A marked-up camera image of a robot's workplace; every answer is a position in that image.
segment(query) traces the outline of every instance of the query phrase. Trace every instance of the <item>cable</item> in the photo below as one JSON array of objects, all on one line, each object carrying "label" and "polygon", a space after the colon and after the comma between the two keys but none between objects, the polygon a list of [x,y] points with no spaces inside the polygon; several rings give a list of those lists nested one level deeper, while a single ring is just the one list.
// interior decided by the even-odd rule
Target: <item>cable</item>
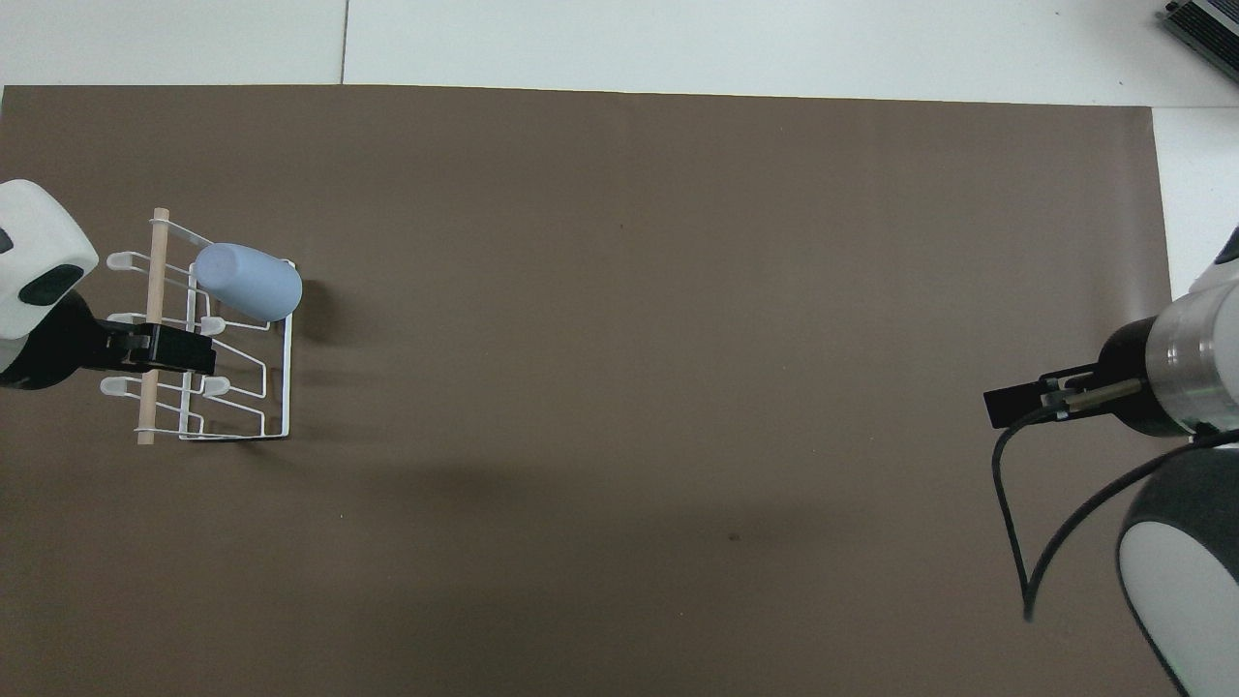
[{"label": "cable", "polygon": [[1182,456],[1189,451],[1203,451],[1207,448],[1225,446],[1228,443],[1239,443],[1239,430],[1199,437],[1194,442],[1170,451],[1168,453],[1163,453],[1139,468],[1135,468],[1119,479],[1115,479],[1084,501],[1084,504],[1075,509],[1075,511],[1072,513],[1066,521],[1063,521],[1063,525],[1054,531],[1049,542],[1046,543],[1046,548],[1041,552],[1041,557],[1037,558],[1037,563],[1032,568],[1032,576],[1028,577],[1023,565],[1023,552],[1020,550],[1020,537],[1016,535],[1015,521],[1011,519],[1011,506],[1007,504],[1006,491],[1002,489],[1002,451],[1006,448],[1007,442],[1011,441],[1016,432],[1027,426],[1042,423],[1053,418],[1053,415],[1059,410],[1061,407],[1058,406],[1042,407],[1017,420],[1005,432],[1002,432],[1002,436],[999,437],[997,443],[994,444],[994,458],[990,461],[991,469],[994,470],[994,491],[997,494],[999,508],[1002,509],[1002,522],[1006,525],[1007,540],[1011,542],[1011,555],[1015,557],[1015,568],[1020,576],[1020,597],[1023,600],[1025,621],[1032,621],[1032,610],[1033,605],[1037,603],[1037,592],[1041,589],[1041,582],[1046,577],[1049,562],[1053,561],[1054,555],[1058,552],[1058,548],[1063,546],[1063,542],[1067,541],[1067,537],[1077,527],[1079,527],[1082,522],[1084,522],[1084,519],[1093,515],[1093,513],[1101,508],[1103,504],[1113,499],[1123,490],[1157,472],[1157,469],[1166,464],[1166,462],[1171,458]]}]

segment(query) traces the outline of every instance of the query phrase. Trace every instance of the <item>white floor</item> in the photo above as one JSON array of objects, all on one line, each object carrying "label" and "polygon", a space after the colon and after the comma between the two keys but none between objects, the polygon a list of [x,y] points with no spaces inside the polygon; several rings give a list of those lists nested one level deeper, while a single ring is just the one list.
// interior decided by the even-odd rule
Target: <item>white floor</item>
[{"label": "white floor", "polygon": [[1162,31],[1160,6],[0,0],[0,85],[346,82],[1149,105],[1178,295],[1239,223],[1239,85]]}]

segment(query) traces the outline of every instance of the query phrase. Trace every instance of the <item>blue cup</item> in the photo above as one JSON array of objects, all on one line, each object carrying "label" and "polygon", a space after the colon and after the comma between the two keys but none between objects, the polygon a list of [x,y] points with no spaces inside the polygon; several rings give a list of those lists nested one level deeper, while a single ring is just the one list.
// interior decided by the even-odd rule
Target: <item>blue cup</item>
[{"label": "blue cup", "polygon": [[301,301],[301,274],[292,264],[242,244],[198,251],[193,275],[203,290],[263,322],[282,319]]}]

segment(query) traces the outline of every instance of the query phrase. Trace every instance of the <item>brown mat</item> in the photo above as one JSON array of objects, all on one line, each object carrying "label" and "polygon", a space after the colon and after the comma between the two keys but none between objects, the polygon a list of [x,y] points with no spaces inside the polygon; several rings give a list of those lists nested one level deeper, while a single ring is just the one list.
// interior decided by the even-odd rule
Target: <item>brown mat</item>
[{"label": "brown mat", "polygon": [[[1173,693],[1127,499],[1022,623],[980,399],[1168,301],[1147,109],[10,87],[12,177],[102,254],[166,206],[307,296],[286,442],[0,394],[0,691]],[[1017,439],[1030,553],[1170,446]]]}]

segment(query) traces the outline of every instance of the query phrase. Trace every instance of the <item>black vent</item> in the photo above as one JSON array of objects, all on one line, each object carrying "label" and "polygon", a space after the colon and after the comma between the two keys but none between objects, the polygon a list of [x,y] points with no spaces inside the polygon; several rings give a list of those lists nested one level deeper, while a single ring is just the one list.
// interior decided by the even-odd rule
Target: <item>black vent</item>
[{"label": "black vent", "polygon": [[[1218,0],[1219,10],[1239,15],[1239,2]],[[1225,10],[1220,5],[1229,5]],[[1239,79],[1239,36],[1202,10],[1194,1],[1180,5],[1166,17],[1166,28],[1234,79]]]},{"label": "black vent", "polygon": [[1209,5],[1222,10],[1222,12],[1230,17],[1230,21],[1239,24],[1239,2],[1235,0],[1209,0]]}]

